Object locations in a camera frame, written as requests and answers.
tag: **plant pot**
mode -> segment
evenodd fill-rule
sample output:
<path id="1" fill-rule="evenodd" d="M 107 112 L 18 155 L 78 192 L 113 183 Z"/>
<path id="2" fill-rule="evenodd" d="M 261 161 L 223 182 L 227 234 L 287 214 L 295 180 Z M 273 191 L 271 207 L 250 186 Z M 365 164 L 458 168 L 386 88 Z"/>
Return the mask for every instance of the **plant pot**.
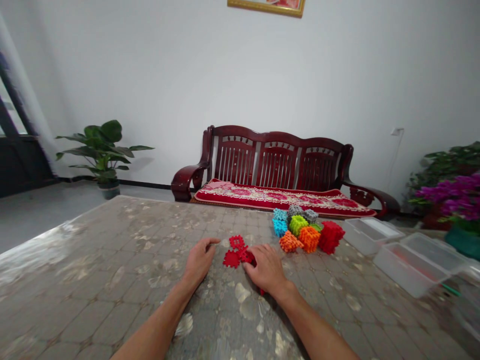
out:
<path id="1" fill-rule="evenodd" d="M 423 223 L 422 229 L 449 231 L 452 228 L 450 221 L 439 222 L 440 218 L 445 217 L 445 215 L 442 214 L 443 205 L 443 203 L 435 204 L 430 208 L 428 214 L 421 220 Z"/>
<path id="2" fill-rule="evenodd" d="M 118 180 L 106 184 L 98 184 L 98 188 L 105 200 L 110 200 L 120 195 L 120 181 Z"/>
<path id="3" fill-rule="evenodd" d="M 452 245 L 460 254 L 480 261 L 480 236 L 463 230 L 454 224 L 445 235 L 445 241 Z"/>

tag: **red cushion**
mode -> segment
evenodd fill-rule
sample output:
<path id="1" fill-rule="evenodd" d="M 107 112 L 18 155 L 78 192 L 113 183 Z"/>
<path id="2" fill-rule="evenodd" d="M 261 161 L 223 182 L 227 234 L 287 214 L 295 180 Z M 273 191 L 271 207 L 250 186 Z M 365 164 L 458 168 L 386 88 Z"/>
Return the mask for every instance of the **red cushion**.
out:
<path id="1" fill-rule="evenodd" d="M 340 190 L 324 192 L 287 190 L 275 187 L 261 187 L 233 184 L 230 188 L 202 188 L 195 199 L 204 203 L 225 204 L 256 209 L 287 210 L 290 205 L 300 205 L 302 209 L 312 209 L 325 216 L 341 218 L 373 217 L 377 213 L 368 207 L 349 199 Z"/>

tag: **green toy block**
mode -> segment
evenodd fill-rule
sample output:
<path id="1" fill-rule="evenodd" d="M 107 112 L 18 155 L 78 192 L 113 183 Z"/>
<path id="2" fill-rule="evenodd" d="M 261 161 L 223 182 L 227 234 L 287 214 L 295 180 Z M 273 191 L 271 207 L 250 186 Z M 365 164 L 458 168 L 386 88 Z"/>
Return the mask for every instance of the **green toy block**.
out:
<path id="1" fill-rule="evenodd" d="M 316 224 L 316 223 L 314 223 L 314 222 L 311 223 L 310 226 L 311 226 L 312 228 L 314 228 L 315 230 L 317 230 L 319 233 L 321 233 L 321 232 L 322 232 L 322 229 L 324 228 L 323 225 L 318 225 L 318 224 Z"/>
<path id="2" fill-rule="evenodd" d="M 290 231 L 296 238 L 298 238 L 298 236 L 300 235 L 300 230 L 308 225 L 308 221 L 305 220 L 303 216 L 294 215 L 291 217 Z"/>

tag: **picture frame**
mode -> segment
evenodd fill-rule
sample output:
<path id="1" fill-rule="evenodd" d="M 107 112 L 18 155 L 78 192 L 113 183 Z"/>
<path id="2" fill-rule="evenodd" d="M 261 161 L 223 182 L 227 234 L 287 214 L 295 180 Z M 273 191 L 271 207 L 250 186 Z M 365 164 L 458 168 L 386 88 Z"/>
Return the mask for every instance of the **picture frame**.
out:
<path id="1" fill-rule="evenodd" d="M 227 0 L 227 5 L 232 8 L 301 18 L 304 14 L 305 0 Z"/>

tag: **wooden sofa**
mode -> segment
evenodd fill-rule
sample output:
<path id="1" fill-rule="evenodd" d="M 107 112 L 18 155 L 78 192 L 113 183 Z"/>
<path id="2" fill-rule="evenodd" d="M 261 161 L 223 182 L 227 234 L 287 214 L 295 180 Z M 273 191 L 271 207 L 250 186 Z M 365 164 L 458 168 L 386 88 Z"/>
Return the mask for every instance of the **wooden sofa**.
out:
<path id="1" fill-rule="evenodd" d="M 398 213 L 399 203 L 392 196 L 350 180 L 353 153 L 352 145 L 324 137 L 302 139 L 280 131 L 258 133 L 242 126 L 211 125 L 203 132 L 200 162 L 180 169 L 171 191 L 176 201 L 190 201 L 190 183 L 198 191 L 204 171 L 210 181 L 214 167 L 214 178 L 243 185 L 316 192 L 348 186 L 351 199 L 364 206 L 379 200 L 378 218 Z"/>

